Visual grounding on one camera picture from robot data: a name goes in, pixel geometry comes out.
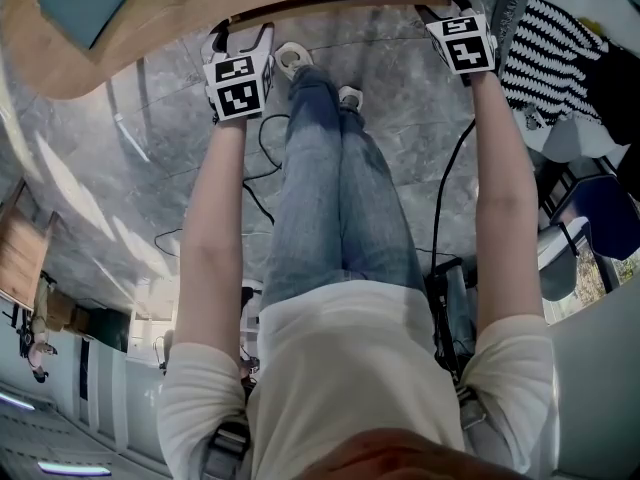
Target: short sleeve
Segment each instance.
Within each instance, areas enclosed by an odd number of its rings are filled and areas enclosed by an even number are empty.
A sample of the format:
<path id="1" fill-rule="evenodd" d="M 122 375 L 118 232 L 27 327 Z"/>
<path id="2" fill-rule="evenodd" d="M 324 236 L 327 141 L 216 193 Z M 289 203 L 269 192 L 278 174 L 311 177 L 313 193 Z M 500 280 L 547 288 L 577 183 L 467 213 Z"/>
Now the short sleeve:
<path id="1" fill-rule="evenodd" d="M 553 348 L 545 320 L 518 315 L 487 327 L 462 383 L 474 389 L 504 438 L 513 469 L 528 470 L 553 393 Z"/>
<path id="2" fill-rule="evenodd" d="M 176 480 L 188 477 L 195 447 L 224 418 L 244 410 L 244 391 L 236 363 L 205 345 L 180 343 L 171 349 L 158 407 L 162 453 Z"/>

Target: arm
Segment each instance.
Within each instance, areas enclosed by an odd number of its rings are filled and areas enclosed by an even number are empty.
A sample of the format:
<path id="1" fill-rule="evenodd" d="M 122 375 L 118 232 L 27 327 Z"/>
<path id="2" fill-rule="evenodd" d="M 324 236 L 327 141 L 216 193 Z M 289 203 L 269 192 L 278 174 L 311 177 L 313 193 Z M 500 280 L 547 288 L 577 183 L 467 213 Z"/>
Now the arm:
<path id="1" fill-rule="evenodd" d="M 490 72 L 472 75 L 478 137 L 478 334 L 514 315 L 543 315 L 538 197 L 531 161 Z"/>
<path id="2" fill-rule="evenodd" d="M 239 363 L 242 176 L 246 118 L 219 123 L 187 210 L 175 343 L 209 345 Z"/>

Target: wooden table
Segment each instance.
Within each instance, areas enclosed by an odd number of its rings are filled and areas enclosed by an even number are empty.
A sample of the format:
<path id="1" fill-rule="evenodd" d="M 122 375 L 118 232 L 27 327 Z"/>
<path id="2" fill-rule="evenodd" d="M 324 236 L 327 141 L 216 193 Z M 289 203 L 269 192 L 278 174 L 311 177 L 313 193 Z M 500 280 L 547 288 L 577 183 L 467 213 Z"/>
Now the wooden table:
<path id="1" fill-rule="evenodd" d="M 301 14 L 305 8 L 385 3 L 446 5 L 448 0 L 127 0 L 91 50 L 76 47 L 45 19 L 37 0 L 5 0 L 2 44 L 22 79 L 38 93 L 72 99 L 149 52 L 225 19 L 241 26 Z"/>

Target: striped cloth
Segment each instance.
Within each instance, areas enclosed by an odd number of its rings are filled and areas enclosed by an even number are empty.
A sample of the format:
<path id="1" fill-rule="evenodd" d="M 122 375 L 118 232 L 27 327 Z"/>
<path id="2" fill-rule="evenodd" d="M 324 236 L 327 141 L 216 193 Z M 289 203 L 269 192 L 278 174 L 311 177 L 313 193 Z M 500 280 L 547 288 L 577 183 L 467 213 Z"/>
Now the striped cloth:
<path id="1" fill-rule="evenodd" d="M 520 2 L 511 0 L 506 14 L 513 14 Z M 600 124 L 584 82 L 608 51 L 607 41 L 562 9 L 526 0 L 503 62 L 501 82 L 509 105 L 516 110 L 535 107 L 547 126 L 571 116 Z"/>

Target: white t-shirt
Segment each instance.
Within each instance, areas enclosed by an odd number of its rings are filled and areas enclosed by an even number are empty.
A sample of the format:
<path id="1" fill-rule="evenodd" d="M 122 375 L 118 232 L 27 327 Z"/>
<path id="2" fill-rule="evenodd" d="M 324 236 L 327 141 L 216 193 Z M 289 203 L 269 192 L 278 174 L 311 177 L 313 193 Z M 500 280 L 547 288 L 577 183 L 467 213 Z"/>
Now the white t-shirt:
<path id="1" fill-rule="evenodd" d="M 246 406 L 252 479 L 288 480 L 349 437 L 404 428 L 464 450 L 451 376 L 433 358 L 433 323 L 417 290 L 350 281 L 274 304 L 260 314 L 261 378 Z M 546 419 L 553 357 L 546 323 L 510 317 L 479 336 L 463 375 L 505 438 L 514 469 Z M 224 352 L 171 350 L 158 411 L 174 478 L 187 478 L 195 446 L 245 407 L 238 366 Z"/>

